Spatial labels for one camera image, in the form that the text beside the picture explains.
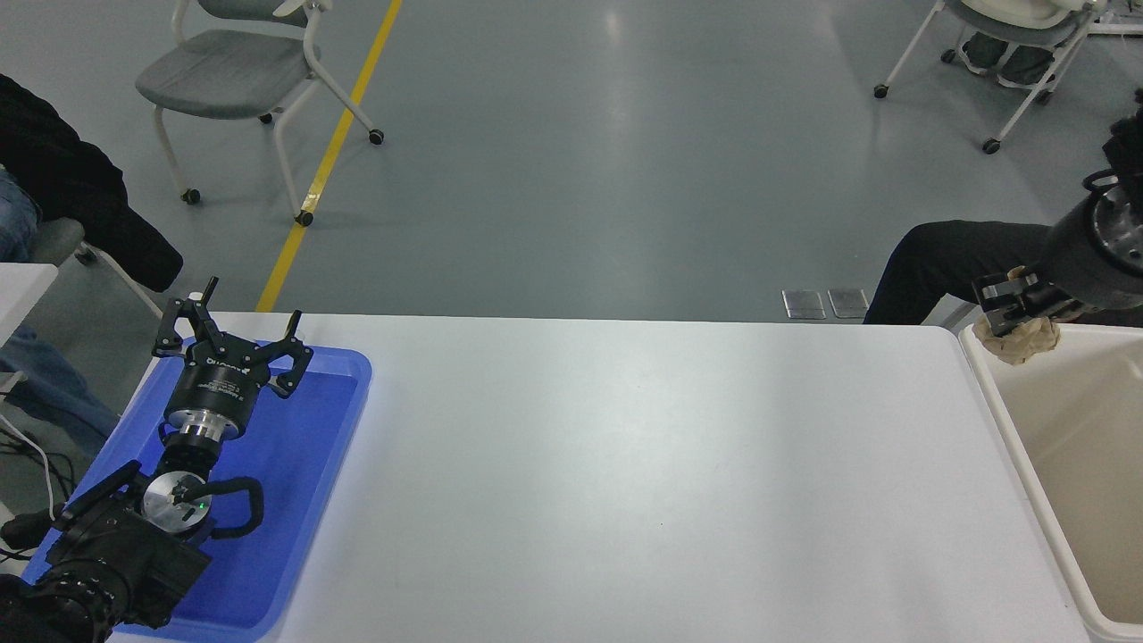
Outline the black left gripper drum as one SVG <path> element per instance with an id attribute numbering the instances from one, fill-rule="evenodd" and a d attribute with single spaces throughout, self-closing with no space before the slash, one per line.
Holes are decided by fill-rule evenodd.
<path id="1" fill-rule="evenodd" d="M 171 426 L 179 426 L 195 412 L 215 413 L 232 428 L 248 426 L 270 370 L 266 362 L 254 360 L 254 353 L 262 349 L 257 343 L 225 340 L 223 346 L 223 354 L 208 341 L 187 347 L 179 381 L 163 410 Z"/>

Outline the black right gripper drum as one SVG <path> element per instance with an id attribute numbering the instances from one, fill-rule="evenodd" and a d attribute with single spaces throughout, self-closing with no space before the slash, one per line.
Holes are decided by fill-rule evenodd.
<path id="1" fill-rule="evenodd" d="M 1140 249 L 1138 208 L 1127 200 L 1086 198 L 1052 227 L 1033 272 L 1085 305 L 1140 308 Z"/>

